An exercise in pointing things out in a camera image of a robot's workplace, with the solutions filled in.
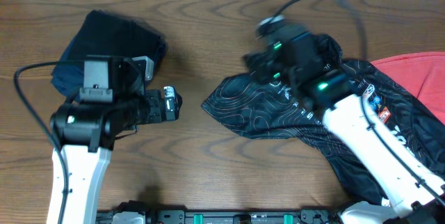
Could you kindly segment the black jersey with orange contour lines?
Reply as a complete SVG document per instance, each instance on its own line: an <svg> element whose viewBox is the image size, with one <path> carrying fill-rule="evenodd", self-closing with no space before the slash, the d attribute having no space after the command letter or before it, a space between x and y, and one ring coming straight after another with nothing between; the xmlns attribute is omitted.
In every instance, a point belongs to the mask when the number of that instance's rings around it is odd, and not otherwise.
<svg viewBox="0 0 445 224"><path fill-rule="evenodd" d="M316 36L327 70L343 65L396 139L424 166L444 175L444 121L372 62L346 59L329 35ZM234 133L250 139L298 138L327 159L343 189L358 201L387 205L388 198L360 160L279 81L261 85L249 73L225 78L202 108Z"/></svg>

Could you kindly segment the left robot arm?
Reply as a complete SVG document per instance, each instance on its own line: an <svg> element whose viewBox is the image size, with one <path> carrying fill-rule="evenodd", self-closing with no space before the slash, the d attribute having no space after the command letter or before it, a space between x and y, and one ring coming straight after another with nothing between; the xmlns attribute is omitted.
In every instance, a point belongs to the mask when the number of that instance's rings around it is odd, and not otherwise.
<svg viewBox="0 0 445 224"><path fill-rule="evenodd" d="M117 139L141 125L175 121L182 98L172 86L119 94L110 88L80 88L51 116L57 146L48 223L94 223L111 152Z"/></svg>

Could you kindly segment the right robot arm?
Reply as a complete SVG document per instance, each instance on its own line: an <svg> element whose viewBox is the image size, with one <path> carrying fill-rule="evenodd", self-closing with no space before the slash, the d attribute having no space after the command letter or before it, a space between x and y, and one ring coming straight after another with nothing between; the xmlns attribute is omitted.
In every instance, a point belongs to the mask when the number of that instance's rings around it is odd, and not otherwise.
<svg viewBox="0 0 445 224"><path fill-rule="evenodd" d="M443 223L444 180L401 145L369 103L352 87L343 67L327 70L314 35L302 25L268 18L259 24L265 51L245 56L259 83L279 80L364 164L389 206L355 203L341 223Z"/></svg>

